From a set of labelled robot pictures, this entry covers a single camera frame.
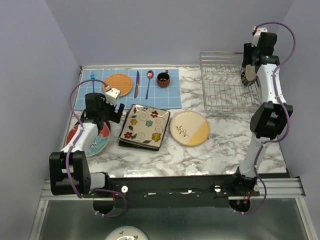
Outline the red rimmed round plate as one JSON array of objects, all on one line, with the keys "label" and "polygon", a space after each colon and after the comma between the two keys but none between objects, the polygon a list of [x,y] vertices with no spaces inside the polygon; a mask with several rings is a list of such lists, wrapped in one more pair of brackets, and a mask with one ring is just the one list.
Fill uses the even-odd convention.
[{"label": "red rimmed round plate", "polygon": [[103,128],[101,130],[101,132],[103,134],[106,134],[106,133],[111,133],[111,125],[110,125],[110,122],[108,120],[104,120],[103,121]]}]

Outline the dark olive round plate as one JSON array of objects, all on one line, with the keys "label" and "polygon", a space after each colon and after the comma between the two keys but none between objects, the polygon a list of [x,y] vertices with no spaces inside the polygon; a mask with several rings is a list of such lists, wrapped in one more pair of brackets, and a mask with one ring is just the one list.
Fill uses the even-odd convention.
[{"label": "dark olive round plate", "polygon": [[240,78],[242,84],[245,87],[253,85],[258,79],[258,75],[256,73],[256,66],[251,64],[245,65],[243,63],[241,66]]}]

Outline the white red rimmed plate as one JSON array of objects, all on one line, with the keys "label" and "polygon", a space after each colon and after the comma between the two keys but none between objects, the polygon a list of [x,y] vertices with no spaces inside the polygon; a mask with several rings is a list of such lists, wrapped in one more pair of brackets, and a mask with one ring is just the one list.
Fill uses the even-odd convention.
[{"label": "white red rimmed plate", "polygon": [[[71,139],[74,137],[74,135],[76,134],[77,130],[78,130],[78,125],[79,123],[77,122],[73,128],[69,131],[66,140],[65,140],[65,144],[67,145]],[[99,152],[101,152],[106,145],[109,142],[109,138],[110,138],[110,133],[105,133],[103,134],[101,131],[99,133],[99,135],[93,140],[93,142],[91,143],[88,151],[86,152],[86,156],[87,157],[92,157],[96,154],[98,154]]]}]

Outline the wire dish rack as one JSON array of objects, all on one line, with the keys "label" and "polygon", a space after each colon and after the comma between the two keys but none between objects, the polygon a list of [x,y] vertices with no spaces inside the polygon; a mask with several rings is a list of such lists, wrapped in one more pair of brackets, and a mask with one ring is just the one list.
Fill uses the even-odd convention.
[{"label": "wire dish rack", "polygon": [[262,103],[258,82],[244,86],[243,53],[202,51],[199,55],[204,109],[215,115],[253,114]]}]

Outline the yellow round plate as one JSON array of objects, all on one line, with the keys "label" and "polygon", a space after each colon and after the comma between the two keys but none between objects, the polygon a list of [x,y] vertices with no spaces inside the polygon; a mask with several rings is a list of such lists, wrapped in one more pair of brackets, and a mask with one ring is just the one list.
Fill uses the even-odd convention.
[{"label": "yellow round plate", "polygon": [[208,120],[195,111],[181,111],[170,122],[170,133],[181,145],[193,147],[204,143],[210,134]]}]

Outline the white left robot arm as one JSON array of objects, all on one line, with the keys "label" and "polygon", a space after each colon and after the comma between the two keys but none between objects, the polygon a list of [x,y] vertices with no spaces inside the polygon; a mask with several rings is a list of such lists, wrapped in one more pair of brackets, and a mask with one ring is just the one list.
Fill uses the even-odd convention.
[{"label": "white left robot arm", "polygon": [[93,190],[99,197],[110,194],[106,173],[90,173],[87,152],[106,122],[119,123],[125,105],[116,109],[117,99],[102,93],[85,96],[85,110],[77,118],[77,130],[69,143],[49,156],[50,189],[54,196],[73,195],[79,198]]}]

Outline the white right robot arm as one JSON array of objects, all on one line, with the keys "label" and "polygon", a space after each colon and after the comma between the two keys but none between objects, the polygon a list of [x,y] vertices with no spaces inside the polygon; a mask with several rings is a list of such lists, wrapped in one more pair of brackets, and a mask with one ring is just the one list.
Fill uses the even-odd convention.
[{"label": "white right robot arm", "polygon": [[254,188],[267,148],[289,127],[293,113],[293,106],[286,103],[282,94],[278,73],[280,60],[273,54],[276,42],[277,35],[261,27],[254,30],[252,42],[244,44],[241,82],[246,87],[259,83],[262,104],[251,117],[250,145],[236,170],[236,180],[230,183],[230,191],[236,196]]}]

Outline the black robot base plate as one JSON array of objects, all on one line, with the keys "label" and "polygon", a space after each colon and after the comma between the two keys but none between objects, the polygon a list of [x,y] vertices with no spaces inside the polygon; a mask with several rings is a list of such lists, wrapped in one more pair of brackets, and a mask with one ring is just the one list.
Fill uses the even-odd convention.
[{"label": "black robot base plate", "polygon": [[227,208],[230,197],[258,196],[256,177],[240,173],[174,177],[111,178],[86,175],[80,192],[98,198],[104,208]]}]

